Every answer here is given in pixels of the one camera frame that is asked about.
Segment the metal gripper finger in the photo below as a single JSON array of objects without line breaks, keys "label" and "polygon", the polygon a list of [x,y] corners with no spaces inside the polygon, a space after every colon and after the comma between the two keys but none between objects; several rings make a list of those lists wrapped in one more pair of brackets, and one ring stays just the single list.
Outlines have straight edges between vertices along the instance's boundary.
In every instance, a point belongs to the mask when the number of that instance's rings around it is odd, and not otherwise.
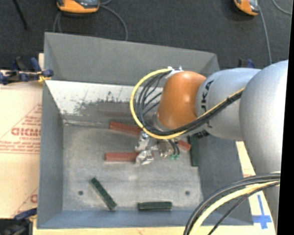
[{"label": "metal gripper finger", "polygon": [[152,150],[143,150],[137,156],[135,162],[138,165],[147,165],[154,160],[154,153]]},{"label": "metal gripper finger", "polygon": [[150,136],[145,132],[140,132],[137,144],[134,146],[136,151],[143,151],[149,145]]}]

